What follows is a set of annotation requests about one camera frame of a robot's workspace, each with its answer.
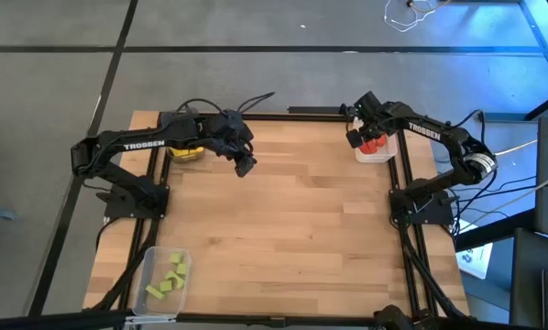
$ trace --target white cable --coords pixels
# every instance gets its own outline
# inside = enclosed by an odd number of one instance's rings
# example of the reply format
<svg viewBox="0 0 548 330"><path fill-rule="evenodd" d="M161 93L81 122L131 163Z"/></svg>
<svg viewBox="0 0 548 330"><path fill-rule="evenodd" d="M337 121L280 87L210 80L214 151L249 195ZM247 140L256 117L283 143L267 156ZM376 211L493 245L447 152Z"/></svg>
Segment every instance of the white cable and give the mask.
<svg viewBox="0 0 548 330"><path fill-rule="evenodd" d="M388 20L387 20L387 19L388 19L388 6L390 5L390 2L391 2L391 1L392 1L392 0L388 0L388 2L386 3L386 5L384 6L384 23L386 23L386 25L388 25L389 27L394 28L395 30L397 30L397 31L399 31L399 32L406 32L406 31L410 30L411 28L416 27L417 24L419 24L419 22L423 22L423 20L424 20L427 16L429 16L430 14L432 14L432 13L435 12L435 10L433 9L433 7L431 6L431 4L429 3L428 0L414 0L415 2L424 2L424 3L426 3L426 4L429 6L429 8L430 8L431 11L428 12L428 13L425 13L425 14L422 16L422 18L419 18L419 13L418 13L416 10L413 10L413 12L414 12L414 21L412 21L411 23L408 23L408 24L407 24L407 23L397 22L397 21L395 21L394 19L391 19L390 22L395 23L395 24L398 24L398 25L400 25L400 26L402 26L402 27L406 27L406 28L404 28L404 29L400 29L400 28L395 27L394 25L390 24L390 23L388 22Z"/></svg>
<svg viewBox="0 0 548 330"><path fill-rule="evenodd" d="M507 203L504 203L504 204L502 204L501 206L495 208L494 210L485 213L484 215L480 216L477 220L474 220L474 221L470 222L468 225L466 225L465 227L461 228L461 229L459 230L459 232L461 233L464 229L466 229L466 228L468 228L469 226L474 225L474 224L477 223L478 221L482 220L486 215L489 215L489 214L491 214L491 213L494 213L494 212L496 212L497 210L501 209L502 207L508 206L508 205L510 205L510 204L513 204L513 203L519 201L519 199L522 199L523 197L525 197L525 196L527 196L527 195L529 195L529 194L531 194L531 193L534 193L534 192L538 191L539 189L541 189L542 187L546 186L547 184L548 184L548 180L545 181L545 182L543 182L543 183L541 183L541 184L539 184L538 186L532 188L532 190L529 190L528 192L524 193L523 195L521 195L521 196L519 196L519 197L513 199L512 201L507 202Z"/></svg>
<svg viewBox="0 0 548 330"><path fill-rule="evenodd" d="M512 151L516 151L516 150L518 150L518 149L522 149L522 148L524 148L524 147L526 147L526 146L528 146L528 145L531 145L531 144L533 144L533 143L535 143L535 142L537 142L536 139L534 139L533 141L529 141L529 142L527 142L527 143L525 143L525 144L521 144L521 145L519 145L518 147L510 148L510 149L504 150L504 151L495 152L494 155L496 155L496 156L504 155L504 154L510 153L510 152L512 152Z"/></svg>

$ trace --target yellow object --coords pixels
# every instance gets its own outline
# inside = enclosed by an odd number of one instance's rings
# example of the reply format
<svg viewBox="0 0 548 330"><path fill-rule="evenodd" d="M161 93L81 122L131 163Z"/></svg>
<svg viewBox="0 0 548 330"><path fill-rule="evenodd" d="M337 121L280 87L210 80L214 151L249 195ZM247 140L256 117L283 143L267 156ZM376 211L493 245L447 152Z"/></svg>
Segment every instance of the yellow object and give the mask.
<svg viewBox="0 0 548 330"><path fill-rule="evenodd" d="M204 157L204 148L198 147L192 150L181 150L176 148L168 148L168 155L175 162L187 162L193 160L200 160Z"/></svg>
<svg viewBox="0 0 548 330"><path fill-rule="evenodd" d="M184 287L184 280L180 276L176 277L176 289L180 290Z"/></svg>
<svg viewBox="0 0 548 330"><path fill-rule="evenodd" d="M158 299L164 299L166 298L166 294L158 291L158 289L154 288L153 286L149 285L146 287L146 291L152 294L154 297Z"/></svg>
<svg viewBox="0 0 548 330"><path fill-rule="evenodd" d="M186 269L186 264L179 264L178 266L176 266L176 273L179 275L186 275Z"/></svg>
<svg viewBox="0 0 548 330"><path fill-rule="evenodd" d="M172 291L172 281L171 280L163 280L160 283L160 291L161 292L170 292L170 291Z"/></svg>
<svg viewBox="0 0 548 330"><path fill-rule="evenodd" d="M170 280L170 279L176 279L177 277L179 277L174 271L169 271L166 273L166 275L164 275L164 280Z"/></svg>
<svg viewBox="0 0 548 330"><path fill-rule="evenodd" d="M170 262L173 264L178 264L182 260L182 254L179 253L172 253L170 254Z"/></svg>

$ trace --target red object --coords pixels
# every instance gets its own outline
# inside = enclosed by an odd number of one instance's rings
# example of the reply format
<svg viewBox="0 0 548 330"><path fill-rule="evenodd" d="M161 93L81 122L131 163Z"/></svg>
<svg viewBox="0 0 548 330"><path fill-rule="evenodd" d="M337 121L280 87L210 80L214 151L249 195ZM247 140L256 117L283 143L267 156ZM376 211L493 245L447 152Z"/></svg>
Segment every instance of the red object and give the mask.
<svg viewBox="0 0 548 330"><path fill-rule="evenodd" d="M387 141L387 137L386 137L386 134L382 134L382 136L376 140L376 147L378 148L382 148L386 145L386 141Z"/></svg>
<svg viewBox="0 0 548 330"><path fill-rule="evenodd" d="M371 154L375 154L378 152L378 148L376 148L376 141L375 140L371 140L371 141L368 141L366 143L364 143L363 146L359 147L359 150L364 154L364 155L371 155Z"/></svg>

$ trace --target black cable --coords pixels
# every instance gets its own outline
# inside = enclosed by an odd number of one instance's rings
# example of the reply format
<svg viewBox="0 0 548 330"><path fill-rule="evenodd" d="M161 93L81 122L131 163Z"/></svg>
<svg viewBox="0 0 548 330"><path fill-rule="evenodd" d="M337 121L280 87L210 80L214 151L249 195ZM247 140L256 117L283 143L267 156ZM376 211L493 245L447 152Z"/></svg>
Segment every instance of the black cable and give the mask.
<svg viewBox="0 0 548 330"><path fill-rule="evenodd" d="M474 110L472 111L469 115L467 115L467 117L464 118L464 120L460 121L459 123L453 125L453 126L450 126L449 128L447 128L446 130L450 130L450 129L454 129L454 128L458 128L460 126L462 126L463 124L466 123L466 121L469 120L469 118L471 118L472 116L474 116L475 114L477 114L478 112L482 112L482 110Z"/></svg>
<svg viewBox="0 0 548 330"><path fill-rule="evenodd" d="M101 234L105 231L105 229L110 226L112 223L114 223L115 221L117 221L119 218L111 218L109 219L109 222L104 224L101 229L99 229L99 233L97 233L97 239L95 240L95 245L94 245L94 251L96 252L97 249L99 249L99 241L101 240Z"/></svg>
<svg viewBox="0 0 548 330"><path fill-rule="evenodd" d="M494 183L494 180L496 180L496 177L498 176L498 170L494 170L494 174L492 175L492 180L490 180L490 182L488 182L488 184L486 185L486 187L482 188L479 192L477 192L474 197L472 197L471 199L469 199L467 201L467 204L466 206L464 206L464 208L461 209L461 212L458 212L459 214L462 214L467 207L469 207L469 205L474 202L477 198L479 198L479 196L487 189L489 188L492 183Z"/></svg>
<svg viewBox="0 0 548 330"><path fill-rule="evenodd" d="M154 241L154 235L153 233L158 230L159 226L159 220L158 219L152 219L150 229L148 231L148 235L146 236L146 239L142 243L141 247L137 250L136 255L132 259L131 262L129 262L126 265L126 269L124 272L119 276L113 287L105 294L104 298L97 303L95 306L93 306L91 309L93 310L100 310L100 311L108 311L114 304L115 300L119 296L119 292L123 290L123 288L129 284L131 281L131 278L133 277L134 273L136 272L139 264L141 263L142 259L144 258L144 255L146 253L146 250L148 248L153 246Z"/></svg>
<svg viewBox="0 0 548 330"><path fill-rule="evenodd" d="M203 98L192 98L188 101L185 101L183 104L181 104L181 106L179 106L178 108L176 108L176 111L175 113L178 114L183 107L187 106L189 103L192 103L192 102L203 102L203 103L206 103L208 105L211 105L212 107L214 107L215 109L217 109L217 111L219 111L220 114L223 113L223 110L221 110L221 108L219 107L219 105L207 100L207 99L203 99Z"/></svg>
<svg viewBox="0 0 548 330"><path fill-rule="evenodd" d="M520 188L515 188L515 189L508 189L506 191L501 191L501 192L493 192L493 193L487 193L485 195L481 195L479 197L477 197L476 199L480 199L480 198L484 198L484 197L489 197L489 196L494 196L494 195L497 195L497 194L503 194L503 193L514 193L514 192L519 192L519 191L523 191L523 190L526 190L526 189L533 189L533 188L536 188L537 186L526 186L526 187L520 187Z"/></svg>
<svg viewBox="0 0 548 330"><path fill-rule="evenodd" d="M461 216L461 213L459 212L459 210L461 210L461 207L459 206L459 196L457 196L457 194L451 190L451 189L447 189L449 192L451 192L451 194L454 196L455 198L455 206L457 207L457 213L454 217L454 222L453 222L453 225L452 225L452 231L451 231L451 235L452 237L454 238L454 244L455 244L455 235L457 232L459 232L459 228L460 228L460 225L459 225L459 217Z"/></svg>
<svg viewBox="0 0 548 330"><path fill-rule="evenodd" d="M486 192L488 193L495 193L495 192L499 192L502 188L504 188L505 185L507 184L513 184L513 183L518 183L518 182L525 182L527 180L531 180L531 179L534 179L536 178L537 176L536 175L533 175L531 177L528 177L528 178L524 178L524 179L518 179L518 180L514 180L514 181L508 181L508 182L504 182L502 183L502 185L500 185L497 189L494 189L494 190L486 190ZM470 190L480 190L480 188L465 188L465 189L452 189L454 192L466 192L466 191L470 191Z"/></svg>
<svg viewBox="0 0 548 330"><path fill-rule="evenodd" d="M265 93L263 95L260 95L260 96L256 96L256 97L252 97L250 98L249 100L246 100L244 103L240 104L239 107L237 108L237 112L240 113L240 114L243 114L245 113L245 111L253 108L254 106L258 105L260 102L262 101L266 101L268 100L270 97L272 97L276 92L270 92L270 93ZM244 105L252 102L256 100L256 102L254 102L253 104L250 104L248 105L245 109L241 109Z"/></svg>
<svg viewBox="0 0 548 330"><path fill-rule="evenodd" d="M505 213L502 212L502 211L488 212L488 211L478 210L478 209L473 208L473 207L468 207L466 210L467 210L467 211L476 211L476 212L480 212L480 213L484 213L484 214L489 214L489 215L500 214L500 215L504 215L504 217L510 217L508 214L505 214Z"/></svg>

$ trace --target table leg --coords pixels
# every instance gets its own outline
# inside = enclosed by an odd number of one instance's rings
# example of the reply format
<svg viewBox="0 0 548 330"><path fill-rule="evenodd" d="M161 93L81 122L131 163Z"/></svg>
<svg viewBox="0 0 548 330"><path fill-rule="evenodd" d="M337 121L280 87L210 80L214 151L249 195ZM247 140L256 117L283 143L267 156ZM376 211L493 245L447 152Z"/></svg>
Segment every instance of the table leg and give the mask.
<svg viewBox="0 0 548 330"><path fill-rule="evenodd" d="M534 231L534 208L515 214L490 225L467 231L457 236L455 252L481 247L490 242L512 237L516 228Z"/></svg>

